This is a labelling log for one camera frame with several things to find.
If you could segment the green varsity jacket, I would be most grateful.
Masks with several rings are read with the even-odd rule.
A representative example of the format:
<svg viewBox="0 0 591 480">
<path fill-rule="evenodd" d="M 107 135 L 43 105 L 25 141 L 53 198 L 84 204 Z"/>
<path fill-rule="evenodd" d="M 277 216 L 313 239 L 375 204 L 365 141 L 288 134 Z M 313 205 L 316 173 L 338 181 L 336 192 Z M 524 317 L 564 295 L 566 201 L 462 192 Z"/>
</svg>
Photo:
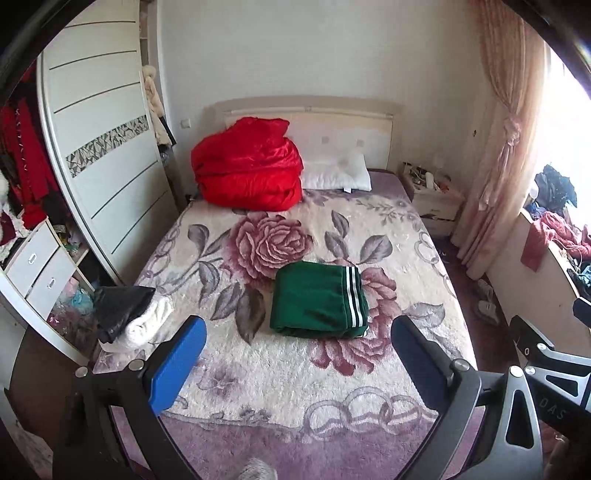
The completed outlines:
<svg viewBox="0 0 591 480">
<path fill-rule="evenodd" d="M 366 334 L 369 304 L 361 274 L 351 265 L 298 261 L 276 273 L 270 329 L 308 339 L 353 339 Z"/>
</svg>

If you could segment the clothes pile by window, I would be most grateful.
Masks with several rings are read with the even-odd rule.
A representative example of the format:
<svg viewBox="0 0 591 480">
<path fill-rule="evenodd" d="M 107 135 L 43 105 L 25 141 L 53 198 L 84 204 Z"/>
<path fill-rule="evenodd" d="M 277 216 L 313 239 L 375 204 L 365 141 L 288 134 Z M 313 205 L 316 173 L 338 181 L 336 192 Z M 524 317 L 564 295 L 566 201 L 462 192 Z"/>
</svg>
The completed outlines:
<svg viewBox="0 0 591 480">
<path fill-rule="evenodd" d="M 555 243 L 569 259 L 567 275 L 580 297 L 590 300 L 590 229 L 576 227 L 568 207 L 577 206 L 577 194 L 571 180 L 551 165 L 535 175 L 538 195 L 526 207 L 533 219 L 521 256 L 521 262 L 537 272 L 550 243 Z"/>
</svg>

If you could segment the red hanging clothes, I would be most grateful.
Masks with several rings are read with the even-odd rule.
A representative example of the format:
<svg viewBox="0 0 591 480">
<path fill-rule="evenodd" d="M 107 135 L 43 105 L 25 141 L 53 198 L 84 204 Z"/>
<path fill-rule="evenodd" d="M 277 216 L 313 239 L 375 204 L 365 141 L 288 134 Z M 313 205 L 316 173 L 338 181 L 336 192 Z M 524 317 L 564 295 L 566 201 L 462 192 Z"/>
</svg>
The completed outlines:
<svg viewBox="0 0 591 480">
<path fill-rule="evenodd" d="M 2 108 L 1 139 L 16 164 L 24 226 L 33 230 L 48 217 L 44 201 L 59 187 L 24 97 Z"/>
</svg>

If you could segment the white sneakers on floor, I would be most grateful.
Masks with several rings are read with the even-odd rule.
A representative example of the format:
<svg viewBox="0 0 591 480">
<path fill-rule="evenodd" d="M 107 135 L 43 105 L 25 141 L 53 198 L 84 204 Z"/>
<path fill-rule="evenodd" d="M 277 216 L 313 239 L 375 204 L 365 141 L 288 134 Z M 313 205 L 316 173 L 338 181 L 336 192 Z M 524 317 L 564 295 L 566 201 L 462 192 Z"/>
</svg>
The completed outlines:
<svg viewBox="0 0 591 480">
<path fill-rule="evenodd" d="M 500 325 L 497 307 L 494 303 L 493 287 L 483 278 L 476 282 L 476 288 L 480 295 L 476 311 L 481 319 L 494 326 Z"/>
</svg>

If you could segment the white folded garment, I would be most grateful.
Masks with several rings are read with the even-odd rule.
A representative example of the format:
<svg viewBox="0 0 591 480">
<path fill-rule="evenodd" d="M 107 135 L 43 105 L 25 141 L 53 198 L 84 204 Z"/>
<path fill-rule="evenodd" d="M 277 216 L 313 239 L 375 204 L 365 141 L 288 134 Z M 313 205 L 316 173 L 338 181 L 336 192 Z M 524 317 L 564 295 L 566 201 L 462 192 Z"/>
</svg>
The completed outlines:
<svg viewBox="0 0 591 480">
<path fill-rule="evenodd" d="M 142 315 L 128 322 L 112 342 L 98 341 L 107 353 L 125 353 L 148 344 L 174 308 L 169 297 L 152 300 Z"/>
</svg>

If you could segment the black garment on bed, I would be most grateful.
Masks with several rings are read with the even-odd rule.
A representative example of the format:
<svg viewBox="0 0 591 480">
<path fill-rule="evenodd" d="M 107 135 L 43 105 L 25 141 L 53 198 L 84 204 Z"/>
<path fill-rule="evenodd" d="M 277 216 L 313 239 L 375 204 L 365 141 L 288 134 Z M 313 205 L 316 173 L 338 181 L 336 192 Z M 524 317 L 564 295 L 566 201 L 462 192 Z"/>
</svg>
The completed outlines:
<svg viewBox="0 0 591 480">
<path fill-rule="evenodd" d="M 98 340 L 112 343 L 130 321 L 146 311 L 154 292 L 154 288 L 144 286 L 98 288 L 93 297 Z"/>
</svg>

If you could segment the pink curtain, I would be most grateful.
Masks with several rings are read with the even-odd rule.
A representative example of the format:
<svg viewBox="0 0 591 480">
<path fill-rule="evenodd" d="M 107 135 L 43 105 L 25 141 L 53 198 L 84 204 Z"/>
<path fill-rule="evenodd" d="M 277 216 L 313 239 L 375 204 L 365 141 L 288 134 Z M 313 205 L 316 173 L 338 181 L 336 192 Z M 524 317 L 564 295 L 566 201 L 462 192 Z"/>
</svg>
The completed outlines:
<svg viewBox="0 0 591 480">
<path fill-rule="evenodd" d="M 502 1 L 473 1 L 481 63 L 494 97 L 489 136 L 452 243 L 472 280 L 505 245 L 533 179 L 531 155 L 549 47 Z"/>
</svg>

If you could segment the floral bed blanket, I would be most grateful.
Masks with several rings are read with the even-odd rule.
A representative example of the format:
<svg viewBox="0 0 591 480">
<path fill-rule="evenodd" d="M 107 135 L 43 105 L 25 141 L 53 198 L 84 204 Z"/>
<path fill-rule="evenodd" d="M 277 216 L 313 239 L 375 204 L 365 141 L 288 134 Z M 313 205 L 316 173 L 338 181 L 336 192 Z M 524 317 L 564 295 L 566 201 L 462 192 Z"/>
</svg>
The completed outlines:
<svg viewBox="0 0 591 480">
<path fill-rule="evenodd" d="M 145 359 L 188 316 L 204 319 L 204 351 L 163 414 L 201 477 L 228 479 L 257 459 L 281 479 L 392 479 L 436 419 L 394 351 L 394 320 L 474 359 L 401 181 L 375 172 L 370 182 L 305 191 L 279 213 L 195 200 L 144 266 L 139 284 L 171 313 L 146 344 L 105 348 L 96 370 Z"/>
</svg>

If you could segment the white drawer unit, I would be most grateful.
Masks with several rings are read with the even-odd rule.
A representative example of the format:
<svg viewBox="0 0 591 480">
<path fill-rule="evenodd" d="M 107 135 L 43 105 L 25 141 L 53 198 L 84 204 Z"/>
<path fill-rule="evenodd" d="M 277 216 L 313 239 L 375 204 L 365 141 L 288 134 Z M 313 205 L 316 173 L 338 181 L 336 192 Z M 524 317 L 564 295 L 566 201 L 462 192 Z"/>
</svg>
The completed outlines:
<svg viewBox="0 0 591 480">
<path fill-rule="evenodd" d="M 52 226 L 44 221 L 17 249 L 5 273 L 16 290 L 46 320 L 75 270 Z"/>
</svg>

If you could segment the white nightstand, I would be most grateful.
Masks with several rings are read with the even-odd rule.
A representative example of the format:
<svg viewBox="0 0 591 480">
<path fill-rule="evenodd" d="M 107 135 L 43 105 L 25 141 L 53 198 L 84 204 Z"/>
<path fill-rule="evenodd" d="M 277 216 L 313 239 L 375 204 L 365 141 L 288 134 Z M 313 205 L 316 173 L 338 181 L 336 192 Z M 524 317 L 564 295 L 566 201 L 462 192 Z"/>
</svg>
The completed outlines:
<svg viewBox="0 0 591 480">
<path fill-rule="evenodd" d="M 446 176 L 404 162 L 399 176 L 415 210 L 432 237 L 450 237 L 464 205 L 464 195 Z"/>
</svg>

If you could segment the white pillow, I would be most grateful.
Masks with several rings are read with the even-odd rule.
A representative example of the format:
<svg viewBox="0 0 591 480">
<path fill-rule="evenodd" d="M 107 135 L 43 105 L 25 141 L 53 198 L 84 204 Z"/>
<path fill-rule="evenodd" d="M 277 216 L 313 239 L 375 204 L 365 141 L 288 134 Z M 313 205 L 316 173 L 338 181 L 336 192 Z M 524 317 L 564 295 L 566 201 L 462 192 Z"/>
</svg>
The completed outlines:
<svg viewBox="0 0 591 480">
<path fill-rule="evenodd" d="M 305 190 L 372 190 L 365 156 L 358 151 L 337 158 L 304 160 L 301 186 Z"/>
</svg>

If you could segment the beige bed headboard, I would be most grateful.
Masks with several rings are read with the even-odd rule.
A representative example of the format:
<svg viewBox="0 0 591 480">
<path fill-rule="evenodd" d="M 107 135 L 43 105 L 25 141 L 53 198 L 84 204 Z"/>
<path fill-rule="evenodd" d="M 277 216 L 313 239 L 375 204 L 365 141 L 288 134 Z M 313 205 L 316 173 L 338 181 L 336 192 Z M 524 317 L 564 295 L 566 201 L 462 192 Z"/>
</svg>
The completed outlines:
<svg viewBox="0 0 591 480">
<path fill-rule="evenodd" d="M 287 120 L 287 137 L 304 159 L 359 151 L 370 170 L 390 171 L 396 171 L 401 161 L 405 107 L 398 103 L 339 96 L 266 96 L 217 102 L 209 113 L 216 130 L 243 117 Z"/>
</svg>

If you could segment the red folded duvet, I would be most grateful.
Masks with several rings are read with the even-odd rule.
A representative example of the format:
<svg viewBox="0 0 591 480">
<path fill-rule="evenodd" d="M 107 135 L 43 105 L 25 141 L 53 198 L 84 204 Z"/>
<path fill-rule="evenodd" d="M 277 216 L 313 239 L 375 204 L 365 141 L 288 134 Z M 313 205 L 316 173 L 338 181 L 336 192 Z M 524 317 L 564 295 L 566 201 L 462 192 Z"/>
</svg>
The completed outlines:
<svg viewBox="0 0 591 480">
<path fill-rule="evenodd" d="M 304 163 L 286 119 L 243 117 L 201 140 L 190 163 L 208 203 L 229 209 L 287 211 L 301 201 Z"/>
</svg>

